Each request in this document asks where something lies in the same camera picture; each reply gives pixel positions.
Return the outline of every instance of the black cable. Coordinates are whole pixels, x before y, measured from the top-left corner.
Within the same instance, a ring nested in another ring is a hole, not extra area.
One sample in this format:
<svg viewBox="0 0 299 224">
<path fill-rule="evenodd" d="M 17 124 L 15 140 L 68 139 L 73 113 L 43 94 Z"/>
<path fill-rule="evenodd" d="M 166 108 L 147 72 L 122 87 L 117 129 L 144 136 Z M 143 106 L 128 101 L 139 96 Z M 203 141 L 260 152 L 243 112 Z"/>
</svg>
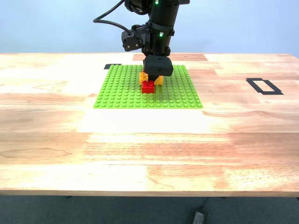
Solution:
<svg viewBox="0 0 299 224">
<path fill-rule="evenodd" d="M 204 202 L 201 204 L 200 209 L 203 209 L 207 200 L 209 199 L 209 197 L 206 197 L 206 199 L 204 200 Z"/>
<path fill-rule="evenodd" d="M 150 7 L 144 11 L 138 11 L 134 6 L 131 5 L 131 9 L 138 15 L 146 15 L 147 13 L 150 12 Z"/>
<path fill-rule="evenodd" d="M 107 20 L 101 20 L 102 18 L 104 18 L 106 15 L 110 14 L 111 12 L 113 12 L 114 10 L 116 10 L 125 0 L 121 0 L 119 3 L 117 3 L 113 8 L 111 8 L 109 11 L 105 12 L 103 15 L 100 15 L 99 17 L 95 18 L 93 20 L 94 23 L 105 23 L 105 24 L 109 24 L 112 26 L 116 26 L 118 28 L 123 29 L 124 31 L 126 31 L 129 35 L 131 35 L 131 32 L 125 28 L 124 26 L 122 26 L 121 24 L 118 24 L 116 22 L 111 22 L 111 21 L 107 21 Z"/>
</svg>

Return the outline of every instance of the robotic arm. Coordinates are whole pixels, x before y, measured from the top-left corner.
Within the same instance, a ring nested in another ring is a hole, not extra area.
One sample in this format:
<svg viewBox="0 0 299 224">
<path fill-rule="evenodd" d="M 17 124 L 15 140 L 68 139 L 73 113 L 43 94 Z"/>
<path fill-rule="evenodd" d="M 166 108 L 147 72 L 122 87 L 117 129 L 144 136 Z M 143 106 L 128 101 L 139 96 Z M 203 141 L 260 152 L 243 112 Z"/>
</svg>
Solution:
<svg viewBox="0 0 299 224">
<path fill-rule="evenodd" d="M 149 20 L 144 25 L 133 25 L 131 30 L 120 24 L 101 20 L 123 2 L 130 12 L 148 14 Z M 144 72 L 149 75 L 149 81 L 155 81 L 158 76 L 172 75 L 173 66 L 168 56 L 171 53 L 170 40 L 174 36 L 173 27 L 179 5 L 189 3 L 190 0 L 122 0 L 93 22 L 107 23 L 124 29 L 121 35 L 122 46 L 125 51 L 142 49 L 146 56 L 143 61 Z"/>
</svg>

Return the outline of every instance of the green lego baseplate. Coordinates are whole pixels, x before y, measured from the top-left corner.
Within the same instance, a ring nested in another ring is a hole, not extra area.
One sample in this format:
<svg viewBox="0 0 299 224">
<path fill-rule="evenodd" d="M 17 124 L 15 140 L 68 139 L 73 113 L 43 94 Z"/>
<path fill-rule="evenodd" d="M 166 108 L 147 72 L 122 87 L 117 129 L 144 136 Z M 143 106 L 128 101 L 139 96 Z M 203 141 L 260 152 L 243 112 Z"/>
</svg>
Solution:
<svg viewBox="0 0 299 224">
<path fill-rule="evenodd" d="M 174 65 L 173 74 L 155 85 L 155 93 L 141 93 L 139 73 L 142 65 L 111 65 L 95 109 L 163 108 L 201 109 L 201 101 L 184 65 Z"/>
</svg>

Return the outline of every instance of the blue wall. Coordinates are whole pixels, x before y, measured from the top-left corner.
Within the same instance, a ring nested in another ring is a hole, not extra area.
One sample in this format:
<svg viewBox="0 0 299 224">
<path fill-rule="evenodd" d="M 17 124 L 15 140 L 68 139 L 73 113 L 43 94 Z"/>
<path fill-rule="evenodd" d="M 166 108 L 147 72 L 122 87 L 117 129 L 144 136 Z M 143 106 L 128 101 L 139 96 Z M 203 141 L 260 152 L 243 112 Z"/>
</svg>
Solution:
<svg viewBox="0 0 299 224">
<path fill-rule="evenodd" d="M 121 30 L 93 19 L 119 0 L 2 0 L 0 52 L 123 52 Z M 143 24 L 120 6 L 107 20 Z M 290 53 L 299 57 L 299 0 L 191 0 L 172 52 Z"/>
</svg>

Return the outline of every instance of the black rectangle outline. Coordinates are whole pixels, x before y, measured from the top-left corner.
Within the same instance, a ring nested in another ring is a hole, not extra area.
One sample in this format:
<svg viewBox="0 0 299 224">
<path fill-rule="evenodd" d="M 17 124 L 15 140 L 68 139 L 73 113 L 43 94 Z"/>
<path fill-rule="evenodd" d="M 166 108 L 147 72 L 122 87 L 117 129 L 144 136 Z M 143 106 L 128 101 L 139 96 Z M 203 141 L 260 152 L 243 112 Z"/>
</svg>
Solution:
<svg viewBox="0 0 299 224">
<path fill-rule="evenodd" d="M 246 81 L 257 91 L 263 95 L 283 95 L 281 90 L 277 88 L 272 82 L 269 80 L 263 80 L 262 78 L 246 78 Z M 264 81 L 273 91 L 263 91 L 254 81 Z"/>
</svg>

